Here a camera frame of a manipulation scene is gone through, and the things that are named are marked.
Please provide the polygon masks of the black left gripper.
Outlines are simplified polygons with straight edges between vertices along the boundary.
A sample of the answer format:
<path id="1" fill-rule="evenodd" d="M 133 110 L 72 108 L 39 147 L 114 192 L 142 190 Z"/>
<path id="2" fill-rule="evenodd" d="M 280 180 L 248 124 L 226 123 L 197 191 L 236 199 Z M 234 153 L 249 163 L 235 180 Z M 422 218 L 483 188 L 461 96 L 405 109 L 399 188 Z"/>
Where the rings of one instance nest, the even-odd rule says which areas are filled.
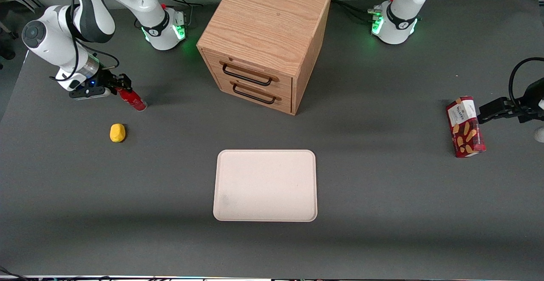
<path id="1" fill-rule="evenodd" d="M 531 120 L 544 120 L 543 111 L 544 99 L 544 79 L 530 84 L 525 90 L 523 96 L 517 98 L 518 108 L 521 110 L 521 116 L 517 108 L 506 97 L 500 97 L 479 107 L 478 122 L 485 124 L 495 119 L 517 118 L 520 124 L 530 122 Z"/>

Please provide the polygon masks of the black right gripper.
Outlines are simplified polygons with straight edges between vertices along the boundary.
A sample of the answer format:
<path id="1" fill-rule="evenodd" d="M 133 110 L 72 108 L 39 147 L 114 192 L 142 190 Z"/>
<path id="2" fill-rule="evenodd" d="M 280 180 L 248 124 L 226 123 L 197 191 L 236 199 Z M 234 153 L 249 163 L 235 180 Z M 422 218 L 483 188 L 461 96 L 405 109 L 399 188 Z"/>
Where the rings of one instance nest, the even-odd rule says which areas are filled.
<path id="1" fill-rule="evenodd" d="M 126 74 L 113 74 L 110 70 L 99 69 L 91 78 L 91 87 L 110 89 L 113 95 L 118 95 L 124 89 L 132 89 L 132 81 Z"/>

